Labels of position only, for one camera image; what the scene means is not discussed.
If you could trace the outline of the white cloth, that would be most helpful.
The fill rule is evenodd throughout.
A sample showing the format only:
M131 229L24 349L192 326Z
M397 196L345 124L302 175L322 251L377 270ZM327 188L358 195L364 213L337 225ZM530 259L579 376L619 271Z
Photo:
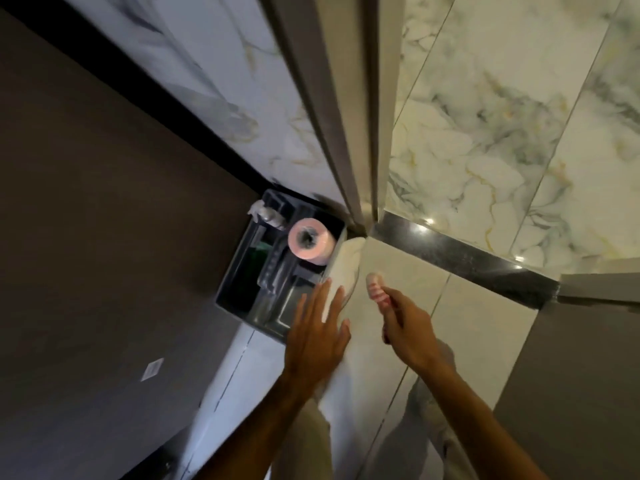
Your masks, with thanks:
M344 290L341 308L345 307L355 290L362 260L362 252L366 238L356 237L345 240L332 256L326 277L331 280L328 304L331 304L340 287Z

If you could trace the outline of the green bottle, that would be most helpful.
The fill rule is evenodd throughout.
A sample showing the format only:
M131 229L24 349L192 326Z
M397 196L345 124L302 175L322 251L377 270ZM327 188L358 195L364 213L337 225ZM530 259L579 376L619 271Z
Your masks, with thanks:
M272 249L273 246L266 242L260 242L256 246L250 247L247 256L249 273L251 276L254 276L256 280L260 276Z

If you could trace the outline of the person's right forearm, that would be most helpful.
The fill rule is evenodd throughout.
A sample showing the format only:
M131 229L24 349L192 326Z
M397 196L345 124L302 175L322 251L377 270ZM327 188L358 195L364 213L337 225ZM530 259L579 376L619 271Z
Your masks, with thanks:
M441 407L480 480L550 480L443 358L415 369Z

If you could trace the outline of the grey door frame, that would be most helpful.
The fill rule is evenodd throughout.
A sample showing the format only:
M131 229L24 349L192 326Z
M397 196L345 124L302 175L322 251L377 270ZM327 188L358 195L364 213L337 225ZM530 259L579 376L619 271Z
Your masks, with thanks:
M259 0L348 209L383 218L406 0Z

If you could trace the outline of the grey plastic cleaning caddy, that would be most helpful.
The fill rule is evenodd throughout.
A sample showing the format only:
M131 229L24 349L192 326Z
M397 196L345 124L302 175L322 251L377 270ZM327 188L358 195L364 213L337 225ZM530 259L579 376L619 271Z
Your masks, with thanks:
M250 247L266 242L273 247L278 241L287 242L288 231L297 221L313 217L324 224L334 238L341 242L346 236L346 224L323 204L300 200L287 193L273 189L265 191L261 200L274 199L286 201L282 215L288 221L284 231L265 224L254 223L250 219L233 259L226 271L217 293L215 303L238 320L284 344L294 319L296 305L300 297L310 293L315 285L327 273L328 265L316 266L302 259L290 278L285 282L279 295L271 295L258 285L256 278L249 273L248 252Z

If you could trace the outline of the pink toilet paper roll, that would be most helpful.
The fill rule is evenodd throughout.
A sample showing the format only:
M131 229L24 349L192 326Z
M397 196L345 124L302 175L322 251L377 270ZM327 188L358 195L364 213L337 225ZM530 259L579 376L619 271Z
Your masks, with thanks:
M337 240L318 219L306 217L293 224L287 236L287 243L299 259L316 266L326 266Z

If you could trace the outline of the white spray bottle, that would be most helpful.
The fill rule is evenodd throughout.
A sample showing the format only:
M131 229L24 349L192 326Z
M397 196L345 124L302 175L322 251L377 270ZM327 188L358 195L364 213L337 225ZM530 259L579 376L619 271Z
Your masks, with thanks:
M284 231L288 227L288 221L282 215L286 204L286 201L278 198L269 202L258 200L250 206L247 215L251 216L254 223L264 222L277 230Z

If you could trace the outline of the person's right hand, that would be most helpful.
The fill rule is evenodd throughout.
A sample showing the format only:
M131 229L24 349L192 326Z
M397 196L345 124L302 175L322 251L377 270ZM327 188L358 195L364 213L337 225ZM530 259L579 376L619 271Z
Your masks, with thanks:
M406 317L396 317L393 311L387 309L383 315L383 331L398 358L425 378L434 367L443 362L442 354L430 315L411 298L407 298Z

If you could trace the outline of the person's left forearm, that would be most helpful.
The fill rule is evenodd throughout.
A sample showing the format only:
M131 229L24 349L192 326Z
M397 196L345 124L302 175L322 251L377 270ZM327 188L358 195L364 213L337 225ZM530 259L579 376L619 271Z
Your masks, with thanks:
M192 480L264 480L295 418L324 379L283 371Z

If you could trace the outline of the pink striped cloth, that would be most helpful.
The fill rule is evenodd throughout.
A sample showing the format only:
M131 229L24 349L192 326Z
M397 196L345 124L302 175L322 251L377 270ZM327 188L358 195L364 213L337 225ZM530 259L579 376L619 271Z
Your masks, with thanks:
M384 290L385 284L382 275L369 273L365 277L365 283L370 300L376 304L381 314L384 314L387 309L394 311L393 300Z

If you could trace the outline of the black stone threshold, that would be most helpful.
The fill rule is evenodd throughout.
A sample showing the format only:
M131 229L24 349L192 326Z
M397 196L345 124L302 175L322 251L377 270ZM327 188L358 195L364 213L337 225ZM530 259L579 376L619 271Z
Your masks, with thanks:
M559 290L556 280L390 212L372 227L371 235L531 309L540 310Z

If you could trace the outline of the person's left hand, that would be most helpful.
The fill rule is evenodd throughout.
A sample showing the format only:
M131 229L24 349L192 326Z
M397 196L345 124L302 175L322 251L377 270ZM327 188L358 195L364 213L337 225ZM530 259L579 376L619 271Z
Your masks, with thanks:
M308 399L326 382L342 361L345 351L337 350L342 287L331 304L328 297L322 320L314 320L314 290L300 297L285 346L284 382L297 395Z

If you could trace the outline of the clear plastic brush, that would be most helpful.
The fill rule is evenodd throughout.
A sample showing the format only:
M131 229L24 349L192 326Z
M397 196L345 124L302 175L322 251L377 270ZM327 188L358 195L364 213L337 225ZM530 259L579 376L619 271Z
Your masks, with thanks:
M268 252L258 277L258 285L271 295L279 295L290 278L298 259L285 241L278 241Z

